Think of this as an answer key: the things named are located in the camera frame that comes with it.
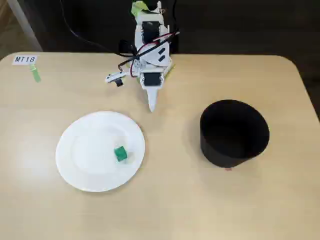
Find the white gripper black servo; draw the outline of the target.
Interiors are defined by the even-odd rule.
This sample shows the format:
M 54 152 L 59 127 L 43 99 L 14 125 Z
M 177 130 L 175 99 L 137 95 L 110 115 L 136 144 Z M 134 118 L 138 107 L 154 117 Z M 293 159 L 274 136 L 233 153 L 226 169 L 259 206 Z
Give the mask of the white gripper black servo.
M 148 106 L 154 112 L 157 104 L 158 90 L 163 87 L 165 77 L 162 72 L 140 72 L 139 82 L 143 90 L 146 90 Z

